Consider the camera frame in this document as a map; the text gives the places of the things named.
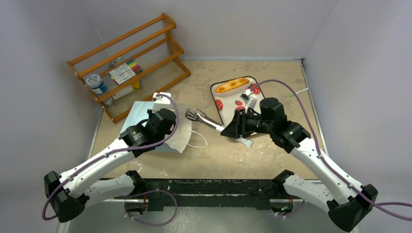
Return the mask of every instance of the wooden rack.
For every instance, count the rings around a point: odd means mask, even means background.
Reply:
[[[126,39],[126,38],[128,38],[128,37],[130,37],[131,35],[134,35],[134,34],[140,32],[140,31],[142,31],[143,29],[145,29],[145,28],[147,28],[147,27],[152,26],[153,24],[155,24],[155,23],[157,23],[157,22],[159,22],[159,21],[161,21],[161,20],[164,21],[164,28],[163,28],[163,29],[161,29],[161,30],[159,30],[159,31],[151,34],[150,36],[148,36],[148,37],[146,37],[146,38],[144,38],[144,39],[142,39],[142,40],[140,40],[140,41],[138,41],[138,42],[136,42],[136,43],[128,46],[127,48],[125,48],[125,49],[123,49],[123,50],[121,50],[121,51],[119,51],[119,52],[116,52],[115,54],[113,54],[113,55],[105,58],[105,59],[102,60],[102,61],[99,61],[98,63],[96,63],[96,64],[94,64],[94,65],[86,68],[86,69],[83,70],[83,71],[80,71],[80,72],[79,72],[79,71],[77,71],[77,70],[74,68],[74,65],[75,65],[75,64],[77,64],[77,63],[79,63],[79,62],[87,59],[88,57],[90,57],[90,56],[92,56],[92,55],[94,55],[94,54],[96,54],[96,53],[98,53],[98,52],[100,52],[100,51],[102,51],[102,50],[104,50],[104,49],[106,49],[106,48],[108,48],[108,47],[110,47],[110,46],[112,46],[112,45],[114,45],[114,44],[116,44],[116,43],[118,43],[118,42]],[[123,117],[125,117],[125,116],[127,116],[127,115],[129,114],[130,109],[131,109],[131,106],[129,107],[129,109],[127,109],[126,111],[124,111],[124,112],[121,113],[120,115],[118,115],[118,116],[112,116],[112,115],[110,114],[110,112],[106,109],[105,105],[103,104],[103,100],[109,98],[110,96],[112,96],[112,95],[115,94],[116,92],[122,90],[123,88],[131,85],[133,82],[135,82],[135,81],[143,78],[145,75],[151,73],[152,71],[154,71],[155,69],[161,67],[162,65],[166,64],[166,63],[169,62],[169,61],[174,61],[185,73],[182,74],[182,75],[180,75],[179,77],[177,77],[176,79],[174,79],[173,81],[171,81],[170,83],[168,83],[167,85],[165,85],[164,87],[159,88],[159,89],[157,90],[157,92],[162,92],[162,91],[167,90],[167,89],[170,88],[171,86],[175,85],[176,83],[178,83],[179,81],[181,81],[182,79],[184,79],[185,77],[187,77],[187,76],[190,75],[189,69],[188,69],[188,68],[180,61],[180,59],[179,59],[179,55],[183,54],[183,53],[184,53],[184,50],[183,50],[183,48],[173,39],[173,37],[172,37],[172,35],[171,35],[170,30],[171,30],[171,29],[174,29],[174,28],[176,28],[176,23],[173,21],[173,19],[170,18],[167,14],[162,13],[161,16],[159,16],[159,17],[157,17],[157,18],[155,18],[155,19],[153,19],[153,20],[151,20],[151,21],[149,21],[149,22],[147,22],[147,23],[145,23],[145,24],[143,24],[143,25],[141,25],[141,26],[139,26],[139,27],[137,27],[137,28],[135,28],[135,29],[133,29],[133,30],[131,30],[131,31],[129,31],[129,32],[127,32],[127,33],[125,33],[125,34],[123,34],[123,35],[121,35],[121,36],[119,36],[119,37],[117,37],[117,38],[115,38],[115,39],[113,39],[113,40],[111,40],[111,41],[109,41],[109,42],[107,42],[107,43],[105,43],[105,44],[103,44],[103,45],[101,45],[101,46],[99,46],[99,47],[97,47],[97,48],[95,48],[95,49],[93,49],[93,50],[91,50],[91,51],[83,54],[83,55],[81,55],[81,56],[79,56],[79,57],[77,57],[77,58],[75,58],[75,59],[73,59],[73,60],[71,60],[71,61],[67,61],[67,64],[68,64],[68,66],[71,68],[71,70],[73,71],[74,75],[76,75],[76,77],[77,77],[77,78],[85,85],[85,87],[89,90],[89,92],[90,92],[90,94],[93,96],[94,100],[95,100],[98,104],[100,104],[100,106],[101,106],[101,107],[103,108],[103,110],[107,113],[107,115],[110,117],[110,119],[111,119],[113,122],[116,123],[117,121],[119,121],[120,119],[122,119]],[[164,44],[164,43],[167,43],[168,48],[169,48],[169,52],[170,52],[170,53],[169,53],[169,56],[168,56],[167,58],[161,60],[160,62],[157,62],[156,64],[150,66],[149,68],[144,69],[141,73],[135,75],[134,77],[132,77],[132,78],[128,79],[127,81],[123,82],[122,84],[118,85],[118,86],[117,86],[116,88],[114,88],[113,90],[106,91],[103,95],[101,95],[101,96],[99,96],[99,97],[97,97],[96,94],[87,86],[86,82],[85,82],[84,79],[83,79],[83,77],[84,77],[85,75],[89,74],[90,72],[95,71],[96,69],[98,69],[98,68],[100,68],[100,67],[102,67],[102,66],[104,66],[104,65],[106,65],[106,64],[111,63],[114,59],[116,59],[116,58],[118,58],[118,57],[120,57],[120,56],[122,56],[122,55],[124,55],[124,54],[126,54],[126,53],[128,53],[128,52],[130,52],[130,51],[132,51],[132,50],[134,50],[134,49],[136,49],[137,47],[139,47],[139,46],[141,46],[141,45],[143,45],[143,44],[145,44],[145,43],[153,40],[154,38],[156,38],[156,37],[158,37],[158,36],[160,36],[160,35],[162,35],[162,34],[165,34],[165,38],[164,38],[164,39],[162,39],[162,40],[160,40],[160,41],[158,41],[158,42],[150,45],[149,47],[143,49],[142,51],[139,51],[139,52],[136,53],[135,55],[133,55],[133,56],[127,58],[127,59],[124,59],[123,62],[120,62],[120,63],[118,63],[116,66],[114,66],[114,67],[112,67],[112,68],[110,68],[110,69],[108,69],[108,70],[105,70],[104,72],[100,73],[99,75],[100,75],[100,77],[103,78],[103,77],[106,76],[110,71],[112,71],[113,69],[115,69],[115,68],[117,68],[118,66],[122,65],[122,64],[125,63],[126,61],[128,61],[128,60],[130,60],[130,59],[136,59],[136,58],[138,58],[138,57],[140,57],[140,56],[142,56],[142,55],[150,52],[151,50],[157,48],[158,46],[160,46],[160,45],[162,45],[162,44]],[[146,100],[151,100],[151,99],[152,99],[152,96],[150,95],[150,96],[145,97],[145,98],[142,99],[142,100],[143,100],[143,101],[146,101]]]

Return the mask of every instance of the white cord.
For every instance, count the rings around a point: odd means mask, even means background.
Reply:
[[[203,147],[199,147],[199,146],[192,146],[191,144],[188,143],[188,144],[187,144],[188,146],[191,146],[191,147],[194,147],[194,148],[205,148],[205,147],[207,147],[207,141],[206,141],[206,138],[203,137],[203,135],[201,135],[200,133],[198,133],[198,132],[196,132],[196,131],[193,131],[193,130],[189,130],[189,131],[192,132],[192,133],[195,133],[195,134],[199,135],[200,137],[202,137],[203,140],[205,141],[206,145],[203,146]]]

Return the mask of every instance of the toy bread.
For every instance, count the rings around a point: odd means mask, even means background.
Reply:
[[[219,85],[215,89],[215,95],[218,97],[231,96],[245,91],[249,84],[250,81],[247,78],[232,79]]]

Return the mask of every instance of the bread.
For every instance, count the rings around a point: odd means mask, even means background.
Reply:
[[[247,78],[232,79],[219,85],[215,89],[215,95],[218,97],[231,96],[245,91],[249,84],[250,81]]]

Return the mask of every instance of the wooden tabletop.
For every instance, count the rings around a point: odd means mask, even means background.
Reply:
[[[173,86],[168,92],[177,103],[202,109],[209,117],[220,121],[214,105],[210,86],[213,83],[242,76],[252,76],[258,82],[279,79],[295,91],[306,88],[299,62],[231,62],[185,61],[192,75]],[[261,87],[265,97],[276,97],[284,105],[289,120],[298,122],[309,131],[303,112],[296,98],[279,83],[265,83]],[[299,94],[314,126],[319,130],[307,92]],[[114,124],[103,114],[92,155],[107,147],[120,133],[124,120]],[[268,135],[253,138],[252,148],[234,143],[201,123],[194,122],[193,130],[202,134],[206,148],[186,147],[183,153],[147,152],[109,172],[106,177],[117,177],[128,170],[137,170],[143,178],[199,178],[199,179],[272,179],[288,169],[304,179],[316,179],[300,161],[278,148]],[[203,145],[203,139],[192,134],[190,144]]]

